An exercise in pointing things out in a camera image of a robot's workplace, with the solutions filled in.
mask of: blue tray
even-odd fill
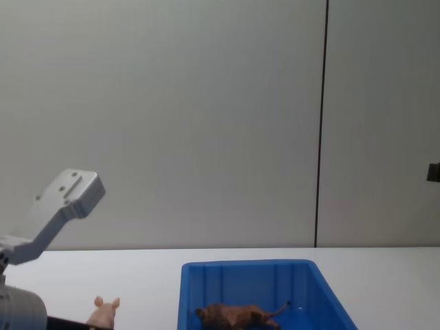
[[[214,303],[275,311],[282,330],[357,330],[315,263],[308,260],[215,261],[182,267],[177,330],[201,330],[196,308]]]

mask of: gray robot arm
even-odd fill
[[[32,292],[4,285],[3,272],[8,264],[37,259],[69,220],[87,217],[104,195],[97,173],[64,170],[35,198],[27,221],[0,236],[0,329],[46,329],[43,301]]]

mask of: pink toy pig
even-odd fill
[[[112,303],[106,302],[104,304],[101,297],[96,297],[95,306],[97,306],[97,310],[90,315],[86,323],[94,327],[113,329],[115,327],[116,309],[119,304],[119,298],[116,298]]]

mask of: brown toy animal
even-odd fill
[[[204,327],[217,330],[247,330],[251,327],[273,327],[281,330],[281,326],[272,320],[290,306],[287,301],[278,311],[269,313],[256,305],[244,307],[213,304],[206,308],[197,308],[195,313],[199,316]]]
[[[95,310],[91,315],[86,324],[93,327],[100,327],[105,329],[113,329],[115,327],[115,315],[116,309],[119,307],[120,299],[116,298],[112,303],[104,301],[101,297],[96,297]]]

